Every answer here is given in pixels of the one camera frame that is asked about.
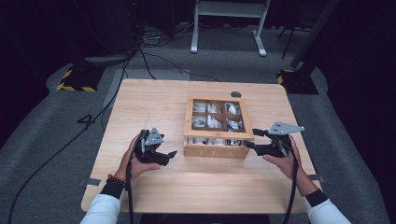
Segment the gray floor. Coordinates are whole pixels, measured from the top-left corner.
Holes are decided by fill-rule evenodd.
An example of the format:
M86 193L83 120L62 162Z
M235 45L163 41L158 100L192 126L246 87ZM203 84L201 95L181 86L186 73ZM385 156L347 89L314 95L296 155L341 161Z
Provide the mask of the gray floor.
M190 35L163 47L142 50L191 72L181 73L169 62L147 55L152 75L158 78L166 71L169 76L184 74L183 79L190 80L215 81L199 76L204 75L222 82L276 83L276 71L290 68L293 54L306 33L296 32L282 60L288 33L278 39L280 30L264 29L262 40L268 55L260 57L252 29L204 30L199 36L197 54L190 54ZM83 130L78 119L87 114L95 116L103 109L108 95L114 92L115 77L120 77L117 74L121 65L113 65L104 72L98 92L56 91L69 65L48 79L50 95L32 110L0 150L0 223L7 223L9 208L24 181ZM146 67L140 53L132 58L127 69L129 78L143 76ZM332 109L326 79L318 69L312 78L319 95L288 96L299 124L305 126L304 140L317 172L325 179L324 192L352 223L389 223L378 185ZM16 203L13 223L78 223L83 218L80 202L84 188L78 183L90 176L111 109L27 184ZM272 223L281 223L283 214L270 218ZM119 223L128 223L127 214L120 214ZM292 215L290 223L308 220L305 214Z

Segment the white metal frame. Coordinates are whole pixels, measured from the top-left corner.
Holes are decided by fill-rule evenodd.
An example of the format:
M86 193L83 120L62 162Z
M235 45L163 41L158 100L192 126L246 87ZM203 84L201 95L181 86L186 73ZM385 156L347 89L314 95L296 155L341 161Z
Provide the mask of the white metal frame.
M271 0L264 0L263 4L251 3L231 3L231 2L210 2L210 1L195 1L194 13L194 32L191 41L191 53L198 52L198 17L206 16L227 16L227 17L247 17L260 18L259 27L257 31L252 31L260 56L266 56L264 45L262 43L262 26L264 25L265 17L267 16L268 7Z

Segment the wooden box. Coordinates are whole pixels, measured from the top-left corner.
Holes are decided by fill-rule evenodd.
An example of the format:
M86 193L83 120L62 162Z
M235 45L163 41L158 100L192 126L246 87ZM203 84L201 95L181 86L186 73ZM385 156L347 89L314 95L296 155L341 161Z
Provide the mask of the wooden box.
M244 160L254 139L245 101L233 97L190 96L184 129L184 156Z

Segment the hand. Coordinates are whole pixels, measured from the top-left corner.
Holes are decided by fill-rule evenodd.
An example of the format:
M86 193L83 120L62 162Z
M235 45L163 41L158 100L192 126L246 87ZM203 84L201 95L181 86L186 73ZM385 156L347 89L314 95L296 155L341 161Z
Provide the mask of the hand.
M126 166L128 165L129 158L131 157L132 150L134 149L134 144L138 138L139 134L131 141L131 144L128 147L128 150L124 153L122 160L120 162L120 167L114 176L118 179L124 180L126 179ZM141 174L146 171L158 170L161 166L157 163L142 163L137 158L132 159L132 169L131 176L132 180L138 178Z
M289 138L291 141L291 146L293 147L294 150L294 154L296 155L298 161L299 169L303 169L303 167L301 166L300 154L296 146L296 143L294 141L294 138L291 135L289 135ZM293 155L291 155L291 153L289 153L289 155L284 158L273 157L270 155L263 155L262 158L265 159L266 161L271 162L273 165L276 165L285 176L292 179Z

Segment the white sleeve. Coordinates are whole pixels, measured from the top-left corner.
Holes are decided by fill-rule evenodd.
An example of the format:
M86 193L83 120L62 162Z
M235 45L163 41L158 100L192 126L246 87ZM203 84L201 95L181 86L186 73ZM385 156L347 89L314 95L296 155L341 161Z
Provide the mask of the white sleeve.
M119 212L119 199L106 194L98 194L93 199L90 210L88 210L80 223L116 224Z
M303 197L306 213L312 224L344 224L350 223L347 218L330 202L330 199L311 207L309 201Z

